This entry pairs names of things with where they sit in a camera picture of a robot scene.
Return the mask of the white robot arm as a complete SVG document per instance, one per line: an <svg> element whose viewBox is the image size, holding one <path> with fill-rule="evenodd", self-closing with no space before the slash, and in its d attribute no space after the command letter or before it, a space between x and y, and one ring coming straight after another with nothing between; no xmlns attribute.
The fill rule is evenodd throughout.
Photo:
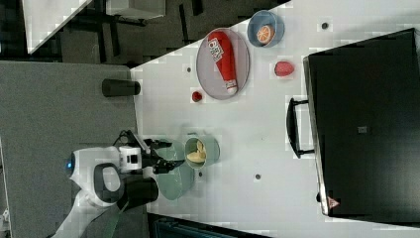
<svg viewBox="0 0 420 238"><path fill-rule="evenodd" d="M72 152L66 171L79 192L68 215L49 238L81 238L90 223L110 207L116 205L124 212L155 201L158 183L145 178L143 170L150 168L160 175L180 167L183 161L169 161L157 153L170 146L170 142L147 139Z"/></svg>

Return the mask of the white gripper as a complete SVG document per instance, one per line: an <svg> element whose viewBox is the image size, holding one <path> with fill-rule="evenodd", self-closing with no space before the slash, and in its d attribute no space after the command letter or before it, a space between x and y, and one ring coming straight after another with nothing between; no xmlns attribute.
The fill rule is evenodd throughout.
<svg viewBox="0 0 420 238"><path fill-rule="evenodd" d="M146 139L145 143L147 145L145 150L142 148L133 148L128 146L122 146L119 148L120 171L122 173L128 173L149 167L151 165L150 155L152 150L169 148L172 146L170 142L162 140ZM184 161L158 160L153 166L153 173L155 175L168 174L174 169L180 167L183 163Z"/></svg>

